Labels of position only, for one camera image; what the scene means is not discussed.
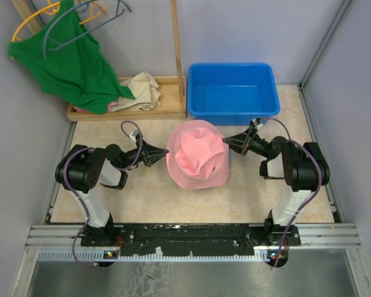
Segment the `pink bucket hat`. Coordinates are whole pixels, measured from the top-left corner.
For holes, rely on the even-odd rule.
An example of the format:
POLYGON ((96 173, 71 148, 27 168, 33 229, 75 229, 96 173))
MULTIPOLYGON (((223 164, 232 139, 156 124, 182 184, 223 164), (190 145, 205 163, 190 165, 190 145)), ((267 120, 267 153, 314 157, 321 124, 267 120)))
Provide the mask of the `pink bucket hat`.
POLYGON ((169 136, 166 165, 170 177, 183 189, 222 186, 229 176, 229 145, 211 123, 191 120, 169 136))

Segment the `blue plastic bin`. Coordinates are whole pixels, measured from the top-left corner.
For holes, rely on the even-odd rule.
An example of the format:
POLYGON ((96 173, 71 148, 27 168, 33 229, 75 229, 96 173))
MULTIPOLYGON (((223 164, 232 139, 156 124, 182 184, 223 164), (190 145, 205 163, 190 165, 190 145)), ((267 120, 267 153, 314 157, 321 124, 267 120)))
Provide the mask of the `blue plastic bin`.
POLYGON ((265 63, 198 63, 188 70, 187 111, 216 126, 247 126, 254 118, 276 116, 279 95, 265 63))

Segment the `wooden clothes rack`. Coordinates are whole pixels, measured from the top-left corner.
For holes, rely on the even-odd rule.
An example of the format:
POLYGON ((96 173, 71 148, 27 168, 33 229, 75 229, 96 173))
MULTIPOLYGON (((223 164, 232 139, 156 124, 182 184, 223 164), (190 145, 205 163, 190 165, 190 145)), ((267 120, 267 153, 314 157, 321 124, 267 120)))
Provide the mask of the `wooden clothes rack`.
MULTIPOLYGON (((27 26, 32 33, 38 32, 42 28, 42 24, 35 20, 35 17, 39 16, 48 9, 50 9, 52 13, 55 13, 55 9, 59 7, 58 3, 49 2, 46 7, 36 11, 32 8, 28 1, 12 1, 12 4, 23 20, 23 22, 15 30, 12 36, 12 41, 16 41, 18 39, 17 35, 24 26, 27 26)), ((160 105, 153 108, 151 111, 109 111, 103 115, 96 115, 88 112, 77 112, 72 105, 69 105, 66 111, 68 120, 76 122, 186 118, 187 77, 182 74, 177 2, 171 1, 170 7, 173 26, 174 52, 176 58, 176 75, 156 77, 158 91, 161 93, 160 105)))

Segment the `light blue bucket hat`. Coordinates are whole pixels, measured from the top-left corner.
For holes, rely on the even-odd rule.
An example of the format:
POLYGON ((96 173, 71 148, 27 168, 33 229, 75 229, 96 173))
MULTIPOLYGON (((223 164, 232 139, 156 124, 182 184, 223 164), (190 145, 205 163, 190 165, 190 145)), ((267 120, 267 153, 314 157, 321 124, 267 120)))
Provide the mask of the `light blue bucket hat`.
POLYGON ((229 171, 230 171, 230 168, 231 168, 231 159, 232 159, 232 152, 231 150, 229 151, 229 157, 228 157, 228 168, 229 168, 229 171))

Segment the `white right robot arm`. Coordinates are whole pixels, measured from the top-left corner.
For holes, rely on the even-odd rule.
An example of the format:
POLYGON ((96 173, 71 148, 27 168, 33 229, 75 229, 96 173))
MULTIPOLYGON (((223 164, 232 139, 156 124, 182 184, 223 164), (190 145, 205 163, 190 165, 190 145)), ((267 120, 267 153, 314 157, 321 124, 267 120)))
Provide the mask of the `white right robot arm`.
POLYGON ((265 240, 279 244, 286 237, 284 226, 292 225, 301 210, 330 181, 330 168, 316 142, 299 144, 276 136, 266 141, 258 128, 249 126, 244 132, 223 138, 223 142, 239 155, 256 153, 265 159, 259 174, 264 179, 282 179, 287 188, 278 205, 271 210, 272 224, 264 229, 265 240))

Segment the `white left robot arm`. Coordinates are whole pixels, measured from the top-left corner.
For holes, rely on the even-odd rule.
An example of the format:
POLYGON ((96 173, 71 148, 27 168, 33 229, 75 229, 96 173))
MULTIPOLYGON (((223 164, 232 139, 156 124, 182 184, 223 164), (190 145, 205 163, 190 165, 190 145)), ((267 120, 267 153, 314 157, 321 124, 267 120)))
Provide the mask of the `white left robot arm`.
POLYGON ((96 228, 94 237, 101 244, 112 244, 116 230, 108 225, 111 214, 103 205, 97 185, 121 190, 125 187, 129 170, 143 163, 151 167, 169 151, 136 139, 137 148, 123 151, 117 144, 105 148, 75 145, 60 161, 55 180, 73 194, 86 216, 89 227, 96 228))

